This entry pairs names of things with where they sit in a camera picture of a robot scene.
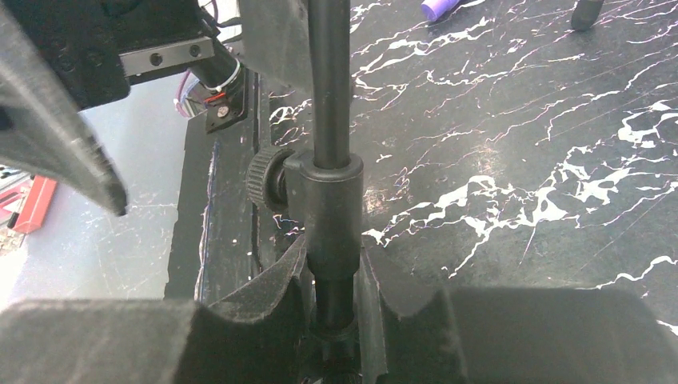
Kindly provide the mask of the black right gripper left finger pad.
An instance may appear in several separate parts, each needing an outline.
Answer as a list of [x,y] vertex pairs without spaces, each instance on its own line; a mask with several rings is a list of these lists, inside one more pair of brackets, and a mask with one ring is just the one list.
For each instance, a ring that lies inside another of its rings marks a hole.
[[298,238],[211,305],[37,300],[1,314],[4,383],[295,383],[308,273]]

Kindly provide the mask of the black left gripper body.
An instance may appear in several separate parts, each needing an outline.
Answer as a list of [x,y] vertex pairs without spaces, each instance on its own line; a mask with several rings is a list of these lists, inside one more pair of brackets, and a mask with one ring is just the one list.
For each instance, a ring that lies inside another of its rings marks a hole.
[[4,1],[81,110],[126,98],[130,88],[218,56],[218,8],[197,1]]

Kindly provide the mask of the right gripper right finger pad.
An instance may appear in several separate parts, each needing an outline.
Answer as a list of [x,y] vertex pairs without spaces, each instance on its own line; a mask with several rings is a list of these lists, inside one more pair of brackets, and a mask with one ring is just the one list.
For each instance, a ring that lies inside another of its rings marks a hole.
[[367,383],[674,383],[677,352],[619,290],[427,286],[361,251]]

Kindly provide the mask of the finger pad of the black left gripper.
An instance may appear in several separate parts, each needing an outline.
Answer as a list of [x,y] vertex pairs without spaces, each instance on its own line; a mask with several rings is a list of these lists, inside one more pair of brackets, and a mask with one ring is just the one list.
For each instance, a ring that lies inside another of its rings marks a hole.
[[65,183],[117,216],[126,188],[58,76],[1,12],[1,163]]

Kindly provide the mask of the finger pad of the left gripper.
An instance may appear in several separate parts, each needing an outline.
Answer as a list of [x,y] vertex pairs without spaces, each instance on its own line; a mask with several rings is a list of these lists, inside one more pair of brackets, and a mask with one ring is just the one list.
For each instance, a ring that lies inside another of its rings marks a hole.
[[238,8],[245,63],[282,85],[310,92],[307,1],[244,0]]

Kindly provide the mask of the black tripod mic stand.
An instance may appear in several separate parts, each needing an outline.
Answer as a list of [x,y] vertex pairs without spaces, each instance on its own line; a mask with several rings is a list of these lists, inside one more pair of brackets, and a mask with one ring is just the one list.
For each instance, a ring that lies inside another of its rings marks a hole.
[[315,281],[313,333],[326,383],[358,383],[354,275],[361,254],[363,163],[349,148],[352,86],[347,1],[308,4],[313,78],[313,149],[270,146],[252,159],[250,199],[271,210],[299,213],[306,261]]

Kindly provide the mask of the purple microphone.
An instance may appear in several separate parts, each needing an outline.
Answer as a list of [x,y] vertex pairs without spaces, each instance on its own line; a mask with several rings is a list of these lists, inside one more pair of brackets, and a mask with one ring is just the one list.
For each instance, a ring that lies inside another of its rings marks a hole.
[[446,12],[455,8],[459,2],[460,0],[423,0],[421,11],[428,21],[435,22]]

